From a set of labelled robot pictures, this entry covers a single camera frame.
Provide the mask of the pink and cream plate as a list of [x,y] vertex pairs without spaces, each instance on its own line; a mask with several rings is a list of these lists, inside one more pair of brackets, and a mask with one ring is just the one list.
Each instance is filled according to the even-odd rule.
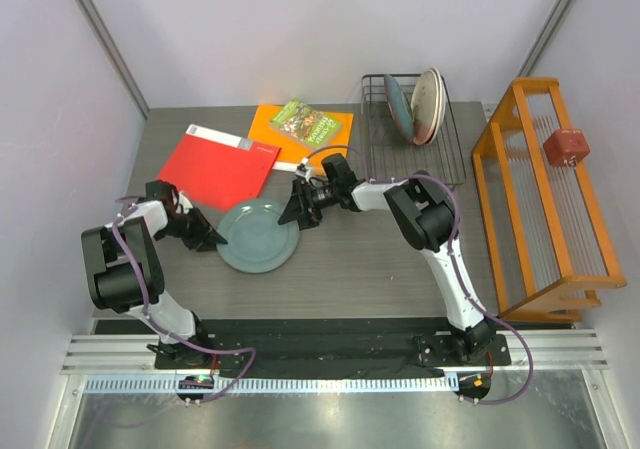
[[415,145],[430,144],[437,118],[438,88],[432,68],[423,72],[414,87],[410,107],[413,114]]

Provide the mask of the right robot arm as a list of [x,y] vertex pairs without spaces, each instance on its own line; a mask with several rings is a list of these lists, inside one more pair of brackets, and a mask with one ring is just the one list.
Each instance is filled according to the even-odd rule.
[[465,267],[459,217],[451,190],[424,171],[386,183],[360,179],[341,154],[321,162],[325,177],[315,177],[302,161],[292,182],[291,196],[280,225],[295,222],[301,230],[315,228],[322,210],[338,205],[351,212],[388,211],[405,241],[426,260],[446,308],[451,349],[465,364],[490,360],[496,330],[479,301]]

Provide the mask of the dark blue glazed plate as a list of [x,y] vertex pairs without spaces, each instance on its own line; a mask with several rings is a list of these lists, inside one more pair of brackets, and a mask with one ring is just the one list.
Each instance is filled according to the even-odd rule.
[[387,105],[399,134],[408,143],[413,142],[413,114],[406,94],[397,79],[390,74],[383,76]]

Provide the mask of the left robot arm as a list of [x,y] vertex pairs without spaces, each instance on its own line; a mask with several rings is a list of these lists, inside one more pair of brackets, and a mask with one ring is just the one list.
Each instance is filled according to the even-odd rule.
[[148,182],[144,196],[125,200],[129,205],[113,222],[81,234],[90,298],[96,308],[131,316],[155,332],[159,342],[148,346],[152,352],[203,367],[213,344],[195,313],[165,288],[155,243],[173,237],[190,251],[210,252],[227,240],[169,182]]

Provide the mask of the red and teal floral plate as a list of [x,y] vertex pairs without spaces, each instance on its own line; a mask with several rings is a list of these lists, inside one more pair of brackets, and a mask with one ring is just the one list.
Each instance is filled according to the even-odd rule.
[[444,79],[440,71],[435,67],[432,67],[432,71],[434,72],[436,77],[439,99],[438,99],[438,105],[437,105],[437,109],[438,109],[437,118],[436,118],[436,122],[434,123],[433,133],[430,139],[431,142],[433,142],[436,139],[440,131],[440,128],[444,122],[445,113],[446,113],[445,106],[446,106],[446,99],[447,99]]

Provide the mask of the plain grey-green plate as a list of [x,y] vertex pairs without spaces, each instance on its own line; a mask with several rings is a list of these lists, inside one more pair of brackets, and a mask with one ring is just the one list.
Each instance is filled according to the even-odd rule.
[[221,219],[217,232],[226,239],[217,251],[230,267],[244,273],[271,272],[297,249],[300,229],[296,222],[279,225],[284,206],[266,198],[244,201]]

